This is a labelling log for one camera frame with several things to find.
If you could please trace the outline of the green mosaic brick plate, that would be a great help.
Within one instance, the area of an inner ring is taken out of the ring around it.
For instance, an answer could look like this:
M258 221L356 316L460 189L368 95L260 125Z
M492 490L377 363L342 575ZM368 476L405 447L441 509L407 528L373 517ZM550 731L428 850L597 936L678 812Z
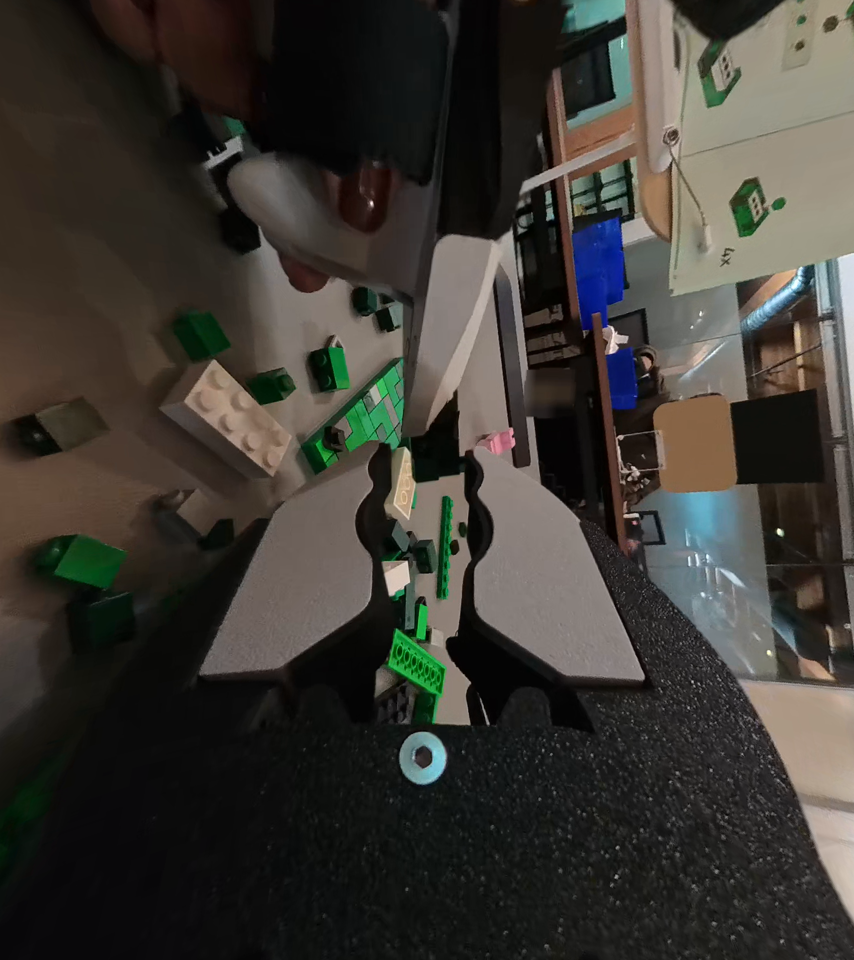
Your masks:
M398 357L302 441L309 469L313 475L322 474L368 442L385 443L395 450L403 438L404 410L404 360Z

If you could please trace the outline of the light green brick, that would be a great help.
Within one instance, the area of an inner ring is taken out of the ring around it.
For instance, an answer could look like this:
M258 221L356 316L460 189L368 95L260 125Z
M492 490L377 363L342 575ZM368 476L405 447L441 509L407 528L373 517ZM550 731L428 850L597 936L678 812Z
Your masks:
M108 590L127 552L84 534L62 534L42 543L31 559L37 572L94 589Z

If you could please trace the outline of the instruction booklet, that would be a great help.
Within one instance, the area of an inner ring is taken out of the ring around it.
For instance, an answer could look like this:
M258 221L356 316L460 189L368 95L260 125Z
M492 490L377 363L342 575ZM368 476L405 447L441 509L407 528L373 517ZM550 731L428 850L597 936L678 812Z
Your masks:
M854 253L854 2L781 2L711 40L677 21L675 296Z

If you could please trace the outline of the green brick with grey top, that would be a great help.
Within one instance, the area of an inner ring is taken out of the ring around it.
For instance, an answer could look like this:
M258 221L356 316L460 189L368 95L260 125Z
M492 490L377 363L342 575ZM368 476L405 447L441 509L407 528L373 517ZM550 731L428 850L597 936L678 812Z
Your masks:
M329 337L324 346L312 350L307 360L319 392L333 393L350 388L345 350L340 338L336 335Z

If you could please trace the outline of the wooden table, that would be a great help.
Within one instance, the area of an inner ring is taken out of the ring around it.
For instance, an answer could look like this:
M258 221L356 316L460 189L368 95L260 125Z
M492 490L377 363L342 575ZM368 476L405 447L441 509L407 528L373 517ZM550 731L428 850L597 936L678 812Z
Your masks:
M559 68L553 70L546 99L547 129L549 134L552 168L563 166L567 160L567 120L563 97L562 76ZM577 293L576 264L573 249L573 213L570 204L570 180L566 173L553 174L553 210L557 223L557 235L562 260L567 316L565 336L570 346L579 354L584 350L584 331Z
M610 537L626 556L629 554L629 539L625 530L625 501L618 466L618 448L610 393L609 373L606 362L605 340L602 332L601 314L591 316L592 344L597 370L597 396L601 410L603 452L606 467L603 478L607 487L605 498L605 527Z

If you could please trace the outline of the cream upturned brick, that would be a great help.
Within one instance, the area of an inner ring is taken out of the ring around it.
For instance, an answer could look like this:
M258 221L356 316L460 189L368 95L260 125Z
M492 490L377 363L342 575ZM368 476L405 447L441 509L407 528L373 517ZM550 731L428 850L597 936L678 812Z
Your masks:
M385 514L394 521L408 523L416 495L413 460L407 447L397 446L390 456L390 488L385 498Z

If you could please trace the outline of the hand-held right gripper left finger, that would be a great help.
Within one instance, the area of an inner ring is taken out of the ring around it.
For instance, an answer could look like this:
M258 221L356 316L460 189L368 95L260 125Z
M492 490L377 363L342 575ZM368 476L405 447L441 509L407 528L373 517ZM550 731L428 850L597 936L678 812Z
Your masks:
M356 722L374 715L376 672L391 645L382 567L391 448L368 442L267 522L198 676L325 686Z

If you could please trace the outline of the dull green brick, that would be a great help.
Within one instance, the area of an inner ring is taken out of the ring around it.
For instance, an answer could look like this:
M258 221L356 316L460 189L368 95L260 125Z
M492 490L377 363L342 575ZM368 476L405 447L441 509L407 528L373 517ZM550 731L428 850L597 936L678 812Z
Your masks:
M65 606L73 654L84 655L134 639L137 632L134 595L89 587Z

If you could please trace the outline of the grey small brick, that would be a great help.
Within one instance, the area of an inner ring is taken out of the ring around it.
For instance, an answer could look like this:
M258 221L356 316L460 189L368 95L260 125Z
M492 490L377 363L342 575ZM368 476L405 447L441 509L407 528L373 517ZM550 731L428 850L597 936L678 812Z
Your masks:
M198 534L193 523L181 513L195 493L194 488L177 488L158 494L149 502L150 514L165 535L184 542L197 540Z

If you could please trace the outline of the blue storage bin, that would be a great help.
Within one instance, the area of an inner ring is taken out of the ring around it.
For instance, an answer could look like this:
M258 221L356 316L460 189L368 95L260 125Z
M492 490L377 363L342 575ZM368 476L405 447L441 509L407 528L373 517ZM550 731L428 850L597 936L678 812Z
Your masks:
M606 321L627 286L620 214L578 219L572 241L580 317L585 325L594 314Z
M634 351L623 346L605 355L611 407L617 411L633 410L638 402L638 379Z

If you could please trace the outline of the person's left hand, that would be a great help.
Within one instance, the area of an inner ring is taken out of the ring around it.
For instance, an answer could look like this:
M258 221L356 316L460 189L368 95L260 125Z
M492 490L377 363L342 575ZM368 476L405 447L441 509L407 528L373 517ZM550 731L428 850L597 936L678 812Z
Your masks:
M384 2L90 2L141 62L168 68L197 111L240 121L264 150L320 170L349 232L377 234L398 174L375 69L362 64Z

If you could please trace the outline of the metal duct pipe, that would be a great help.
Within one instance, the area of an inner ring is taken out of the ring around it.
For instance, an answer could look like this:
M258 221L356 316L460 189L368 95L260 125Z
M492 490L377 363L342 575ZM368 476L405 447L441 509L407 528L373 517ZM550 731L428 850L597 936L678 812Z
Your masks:
M778 315L793 309L814 288L816 272L815 265L798 268L787 284L746 314L740 324L741 335L754 334Z

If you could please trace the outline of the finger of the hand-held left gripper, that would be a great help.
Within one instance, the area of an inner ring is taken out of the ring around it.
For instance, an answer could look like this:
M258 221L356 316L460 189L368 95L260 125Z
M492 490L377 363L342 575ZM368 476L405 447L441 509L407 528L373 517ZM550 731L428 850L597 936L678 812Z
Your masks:
M404 433L420 437L454 397L502 263L499 241L450 234L414 297L404 353Z

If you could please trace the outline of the dark green brick assembly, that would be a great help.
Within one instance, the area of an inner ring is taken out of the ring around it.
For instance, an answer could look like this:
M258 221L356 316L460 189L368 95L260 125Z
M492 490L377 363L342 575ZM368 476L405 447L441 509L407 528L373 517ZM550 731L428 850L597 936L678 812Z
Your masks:
M457 476L465 469L457 429L430 431L407 439L413 479L417 484Z

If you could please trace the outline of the grey white brick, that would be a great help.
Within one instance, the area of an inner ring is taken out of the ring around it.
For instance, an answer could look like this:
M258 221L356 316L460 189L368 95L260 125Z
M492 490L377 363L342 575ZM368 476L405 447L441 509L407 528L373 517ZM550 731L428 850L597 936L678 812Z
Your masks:
M37 457L74 450L110 430L103 416L84 397L15 417L9 429L20 447Z

